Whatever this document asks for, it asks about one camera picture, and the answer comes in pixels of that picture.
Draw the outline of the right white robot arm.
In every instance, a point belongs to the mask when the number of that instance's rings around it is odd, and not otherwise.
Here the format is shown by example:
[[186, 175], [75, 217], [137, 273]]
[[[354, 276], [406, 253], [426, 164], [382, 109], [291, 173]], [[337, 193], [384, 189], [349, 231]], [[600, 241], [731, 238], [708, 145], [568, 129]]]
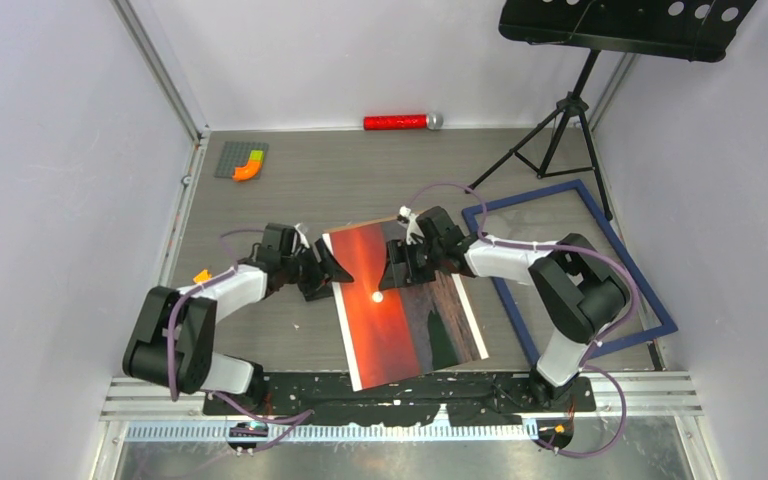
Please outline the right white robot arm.
[[639, 298], [628, 271], [580, 234], [536, 243], [467, 235], [442, 207], [421, 214], [403, 207], [397, 220], [406, 234], [386, 244], [380, 291], [431, 283], [441, 273], [536, 288], [554, 328], [529, 374], [532, 400], [544, 410], [556, 410], [570, 398], [601, 334]]

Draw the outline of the grey building baseplate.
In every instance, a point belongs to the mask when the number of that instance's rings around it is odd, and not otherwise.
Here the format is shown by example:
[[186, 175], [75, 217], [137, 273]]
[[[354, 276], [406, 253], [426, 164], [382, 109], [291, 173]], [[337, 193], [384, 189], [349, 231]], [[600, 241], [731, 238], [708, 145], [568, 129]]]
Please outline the grey building baseplate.
[[263, 165], [269, 151], [269, 144], [266, 142], [248, 142], [248, 141], [228, 141], [222, 146], [217, 166], [214, 170], [214, 177], [220, 179], [231, 179], [236, 167], [246, 163], [251, 150], [263, 150], [265, 156]]

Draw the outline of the orange curved toy block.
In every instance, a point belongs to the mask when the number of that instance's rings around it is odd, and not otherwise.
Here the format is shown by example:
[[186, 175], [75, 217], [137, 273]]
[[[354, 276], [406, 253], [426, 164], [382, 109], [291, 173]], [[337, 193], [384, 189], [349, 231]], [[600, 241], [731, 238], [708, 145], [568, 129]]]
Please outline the orange curved toy block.
[[235, 182], [244, 182], [255, 178], [261, 171], [263, 166], [263, 160], [257, 158], [249, 158], [242, 166], [236, 167], [233, 171], [231, 179]]

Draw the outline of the blue wooden picture frame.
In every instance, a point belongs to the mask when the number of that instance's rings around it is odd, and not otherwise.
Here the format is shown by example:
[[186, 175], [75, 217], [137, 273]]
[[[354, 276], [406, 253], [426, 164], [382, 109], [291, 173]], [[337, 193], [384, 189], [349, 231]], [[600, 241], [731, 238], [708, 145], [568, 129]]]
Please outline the blue wooden picture frame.
[[[582, 181], [573, 180], [489, 203], [482, 201], [463, 209], [462, 216], [473, 237], [480, 245], [484, 245], [489, 243], [489, 238], [484, 235], [484, 220], [488, 212], [569, 190], [578, 193], [614, 248], [619, 257], [617, 261], [593, 250], [590, 243], [579, 234], [569, 234], [558, 242], [547, 244], [504, 239], [495, 241], [497, 247], [512, 246], [527, 256], [533, 253], [545, 255], [526, 269], [526, 279], [537, 289], [539, 299], [544, 302], [550, 320], [556, 327], [553, 338], [559, 340], [563, 333], [571, 333], [575, 340], [594, 340], [596, 343], [593, 347], [586, 350], [585, 357], [590, 359], [676, 332], [678, 327], [675, 322]], [[605, 341], [604, 336], [618, 327], [618, 320], [592, 330], [587, 318], [589, 312], [579, 310], [581, 306], [591, 307], [593, 313], [598, 315], [605, 313], [610, 306], [623, 308], [630, 304], [636, 308], [643, 301], [652, 307], [661, 325], [612, 341]]]

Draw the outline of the red toy microphone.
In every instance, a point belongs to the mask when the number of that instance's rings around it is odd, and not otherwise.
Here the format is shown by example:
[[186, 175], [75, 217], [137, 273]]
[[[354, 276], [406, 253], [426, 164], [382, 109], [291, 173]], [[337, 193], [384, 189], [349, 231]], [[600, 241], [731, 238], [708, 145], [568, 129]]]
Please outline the red toy microphone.
[[414, 130], [427, 129], [437, 131], [442, 128], [444, 117], [437, 112], [424, 114], [367, 116], [363, 119], [363, 129], [377, 130]]

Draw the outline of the yellow toy block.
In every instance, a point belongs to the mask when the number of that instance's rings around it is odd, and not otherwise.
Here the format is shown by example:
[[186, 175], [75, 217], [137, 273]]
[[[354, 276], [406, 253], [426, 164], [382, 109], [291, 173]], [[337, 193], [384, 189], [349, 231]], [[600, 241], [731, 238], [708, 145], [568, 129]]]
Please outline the yellow toy block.
[[212, 279], [212, 274], [207, 269], [203, 269], [201, 272], [199, 272], [193, 277], [193, 282], [196, 284], [203, 284], [205, 282], [208, 282], [211, 279]]

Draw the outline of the red sunset photo print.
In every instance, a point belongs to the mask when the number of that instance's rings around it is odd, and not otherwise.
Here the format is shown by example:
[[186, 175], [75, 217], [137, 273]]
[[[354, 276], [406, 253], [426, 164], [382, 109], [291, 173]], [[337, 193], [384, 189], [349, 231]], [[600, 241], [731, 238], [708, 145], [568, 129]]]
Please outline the red sunset photo print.
[[349, 283], [333, 286], [351, 385], [361, 391], [484, 360], [489, 353], [459, 275], [382, 290], [386, 244], [402, 240], [394, 219], [326, 231], [322, 239]]

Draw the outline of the aluminium front rail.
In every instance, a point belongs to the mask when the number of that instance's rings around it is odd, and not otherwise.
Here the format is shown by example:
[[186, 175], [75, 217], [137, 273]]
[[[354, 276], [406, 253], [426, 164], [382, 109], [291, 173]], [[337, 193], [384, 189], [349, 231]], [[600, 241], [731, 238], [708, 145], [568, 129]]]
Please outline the aluminium front rail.
[[703, 412], [683, 372], [587, 373], [555, 406], [540, 406], [517, 372], [443, 372], [363, 391], [338, 372], [267, 376], [258, 406], [213, 394], [167, 397], [164, 388], [117, 378], [102, 407], [139, 441], [281, 439], [284, 442], [533, 440], [580, 422], [697, 417]]

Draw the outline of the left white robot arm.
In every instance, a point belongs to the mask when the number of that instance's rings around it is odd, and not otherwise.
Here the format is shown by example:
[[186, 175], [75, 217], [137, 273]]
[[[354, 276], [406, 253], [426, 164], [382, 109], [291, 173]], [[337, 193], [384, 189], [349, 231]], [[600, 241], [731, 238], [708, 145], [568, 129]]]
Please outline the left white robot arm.
[[182, 394], [228, 395], [240, 412], [258, 412], [267, 398], [262, 365], [215, 351], [217, 324], [286, 285], [314, 301], [353, 282], [325, 240], [310, 242], [302, 229], [269, 223], [260, 240], [231, 266], [190, 286], [155, 286], [144, 299], [122, 358], [123, 373]]

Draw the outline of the black music stand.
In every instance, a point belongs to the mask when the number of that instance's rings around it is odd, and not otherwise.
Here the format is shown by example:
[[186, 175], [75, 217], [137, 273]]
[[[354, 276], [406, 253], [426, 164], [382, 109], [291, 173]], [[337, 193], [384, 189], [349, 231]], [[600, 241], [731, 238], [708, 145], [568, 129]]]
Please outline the black music stand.
[[555, 109], [499, 160], [470, 183], [478, 187], [511, 158], [535, 172], [552, 176], [549, 167], [564, 132], [578, 119], [587, 147], [588, 171], [596, 180], [602, 211], [613, 217], [582, 98], [584, 87], [604, 51], [681, 59], [722, 61], [755, 0], [731, 1], [508, 1], [498, 24], [507, 40], [532, 46], [564, 46], [587, 51], [574, 88]]

